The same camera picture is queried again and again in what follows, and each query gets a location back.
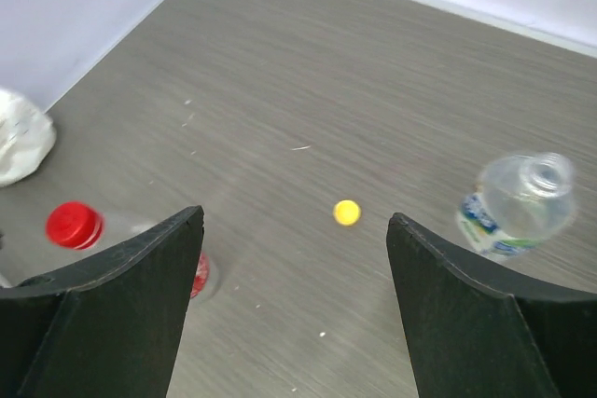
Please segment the yellow bottle cap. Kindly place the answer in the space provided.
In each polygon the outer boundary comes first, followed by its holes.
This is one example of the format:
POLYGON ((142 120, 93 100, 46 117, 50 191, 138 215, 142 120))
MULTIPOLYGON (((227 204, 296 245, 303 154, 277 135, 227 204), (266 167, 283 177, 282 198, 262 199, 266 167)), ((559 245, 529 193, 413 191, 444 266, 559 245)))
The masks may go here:
POLYGON ((360 219, 361 208, 354 200, 343 199, 334 205, 333 217, 342 226, 352 226, 360 219))

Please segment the red cap clear bottle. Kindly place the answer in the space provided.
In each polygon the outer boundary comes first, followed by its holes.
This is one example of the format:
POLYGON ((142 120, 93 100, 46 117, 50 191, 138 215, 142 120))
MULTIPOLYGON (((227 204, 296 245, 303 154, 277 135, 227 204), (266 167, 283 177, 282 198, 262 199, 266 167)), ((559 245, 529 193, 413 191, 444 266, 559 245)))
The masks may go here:
POLYGON ((71 200, 49 214, 45 232, 53 244, 88 256, 136 237, 156 224, 134 213, 100 212, 87 203, 71 200))

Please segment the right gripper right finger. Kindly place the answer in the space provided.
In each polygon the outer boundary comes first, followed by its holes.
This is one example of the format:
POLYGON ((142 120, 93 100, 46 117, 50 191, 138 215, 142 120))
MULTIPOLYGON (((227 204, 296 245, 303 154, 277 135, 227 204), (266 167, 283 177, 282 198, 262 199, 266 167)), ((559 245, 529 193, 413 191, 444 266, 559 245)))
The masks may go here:
POLYGON ((386 247, 420 396, 595 395, 595 294, 494 263, 402 213, 386 247))

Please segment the clear Pocari water bottle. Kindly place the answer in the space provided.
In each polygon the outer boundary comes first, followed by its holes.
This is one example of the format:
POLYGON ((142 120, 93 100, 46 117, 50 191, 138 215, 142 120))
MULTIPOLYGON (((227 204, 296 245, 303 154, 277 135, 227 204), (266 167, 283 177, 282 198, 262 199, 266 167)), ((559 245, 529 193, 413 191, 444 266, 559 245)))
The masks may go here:
POLYGON ((486 165, 455 223, 469 250, 494 262, 533 250, 576 217, 575 168, 558 153, 514 154, 486 165))

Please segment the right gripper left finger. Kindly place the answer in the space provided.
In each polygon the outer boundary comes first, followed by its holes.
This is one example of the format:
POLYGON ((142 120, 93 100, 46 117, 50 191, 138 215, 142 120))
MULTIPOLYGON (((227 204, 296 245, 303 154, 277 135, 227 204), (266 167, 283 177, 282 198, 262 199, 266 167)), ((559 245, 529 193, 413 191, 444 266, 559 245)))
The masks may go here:
POLYGON ((204 236, 187 207, 146 232, 1 290, 5 397, 166 395, 204 236))

